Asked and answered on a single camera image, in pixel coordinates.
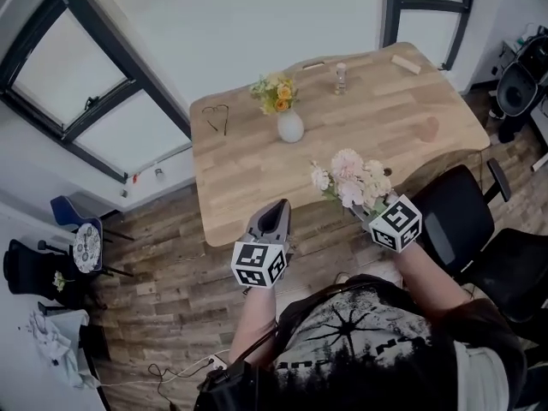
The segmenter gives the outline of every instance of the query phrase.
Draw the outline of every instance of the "white fabric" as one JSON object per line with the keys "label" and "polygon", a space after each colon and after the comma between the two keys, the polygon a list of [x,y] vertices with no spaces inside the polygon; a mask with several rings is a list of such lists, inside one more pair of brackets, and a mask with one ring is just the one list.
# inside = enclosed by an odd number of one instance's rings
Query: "white fabric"
{"label": "white fabric", "polygon": [[42,359],[59,380],[75,388],[100,385],[89,371],[83,350],[78,348],[80,326],[88,323],[89,316],[84,310],[52,317],[34,311],[29,319],[29,330]]}
{"label": "white fabric", "polygon": [[490,348],[455,342],[458,411],[506,411],[509,386],[503,362]]}

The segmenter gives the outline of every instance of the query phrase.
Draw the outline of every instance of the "person's left arm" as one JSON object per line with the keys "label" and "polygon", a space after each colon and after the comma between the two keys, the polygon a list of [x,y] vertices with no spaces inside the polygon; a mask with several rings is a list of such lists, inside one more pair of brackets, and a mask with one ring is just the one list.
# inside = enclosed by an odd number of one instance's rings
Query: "person's left arm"
{"label": "person's left arm", "polygon": [[[275,327],[276,292],[274,288],[251,288],[247,293],[240,322],[230,347],[229,361],[234,362],[238,356]],[[246,358],[246,362],[257,366],[270,363],[273,343],[274,336],[252,352]]]}

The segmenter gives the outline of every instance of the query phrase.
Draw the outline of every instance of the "table top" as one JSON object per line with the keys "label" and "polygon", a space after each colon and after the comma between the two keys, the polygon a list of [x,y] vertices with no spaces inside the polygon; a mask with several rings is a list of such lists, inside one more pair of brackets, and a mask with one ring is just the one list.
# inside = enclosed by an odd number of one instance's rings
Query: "table top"
{"label": "table top", "polygon": [[[420,65],[420,74],[393,64],[395,54]],[[335,94],[339,62],[348,66],[343,95]],[[343,148],[391,168],[396,186],[441,154],[482,150],[490,144],[461,96],[409,43],[316,58],[284,73],[293,75],[299,88],[295,111],[306,131],[297,143],[280,140],[277,118],[262,114],[248,86],[191,105],[200,211],[205,239],[214,247],[237,241],[249,218],[272,201],[286,198],[296,208],[323,200],[311,183],[311,161],[329,168],[333,155]],[[229,106],[226,136],[226,110],[202,112],[218,104]]]}

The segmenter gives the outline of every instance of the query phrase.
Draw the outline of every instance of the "white vase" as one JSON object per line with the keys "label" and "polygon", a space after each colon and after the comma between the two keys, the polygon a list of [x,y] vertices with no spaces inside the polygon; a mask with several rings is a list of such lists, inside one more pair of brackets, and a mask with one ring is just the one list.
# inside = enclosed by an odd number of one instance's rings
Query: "white vase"
{"label": "white vase", "polygon": [[305,126],[293,109],[277,113],[277,132],[283,141],[295,143],[302,139]]}

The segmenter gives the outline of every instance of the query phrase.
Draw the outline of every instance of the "chair seat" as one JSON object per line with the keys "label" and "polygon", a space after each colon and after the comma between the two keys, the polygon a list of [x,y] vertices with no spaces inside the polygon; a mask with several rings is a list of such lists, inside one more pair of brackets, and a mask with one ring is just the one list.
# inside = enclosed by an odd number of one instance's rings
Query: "chair seat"
{"label": "chair seat", "polygon": [[443,173],[412,201],[422,213],[425,250],[451,276],[475,259],[495,230],[489,206],[466,166]]}
{"label": "chair seat", "polygon": [[548,295],[548,236],[503,229],[462,273],[462,281],[485,292],[511,321],[528,321]]}

